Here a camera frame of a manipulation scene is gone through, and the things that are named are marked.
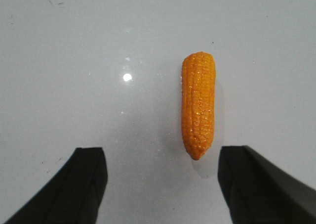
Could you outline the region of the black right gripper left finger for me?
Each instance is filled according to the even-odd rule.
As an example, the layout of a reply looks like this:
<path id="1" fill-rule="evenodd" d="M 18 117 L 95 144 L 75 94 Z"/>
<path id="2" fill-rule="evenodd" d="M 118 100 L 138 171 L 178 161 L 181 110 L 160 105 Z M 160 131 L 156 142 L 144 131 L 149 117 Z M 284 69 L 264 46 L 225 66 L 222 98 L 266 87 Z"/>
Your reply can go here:
<path id="1" fill-rule="evenodd" d="M 55 176 L 8 224 L 94 224 L 108 181 L 101 147 L 76 148 Z"/>

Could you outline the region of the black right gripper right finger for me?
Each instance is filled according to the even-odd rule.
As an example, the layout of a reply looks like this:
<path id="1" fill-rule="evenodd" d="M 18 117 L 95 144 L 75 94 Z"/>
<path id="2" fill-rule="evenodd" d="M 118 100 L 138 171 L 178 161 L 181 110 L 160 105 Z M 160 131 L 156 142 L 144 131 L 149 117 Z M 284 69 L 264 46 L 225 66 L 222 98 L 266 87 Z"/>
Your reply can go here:
<path id="1" fill-rule="evenodd" d="M 223 146 L 218 182 L 235 224 L 314 224 L 316 191 L 249 146 Z"/>

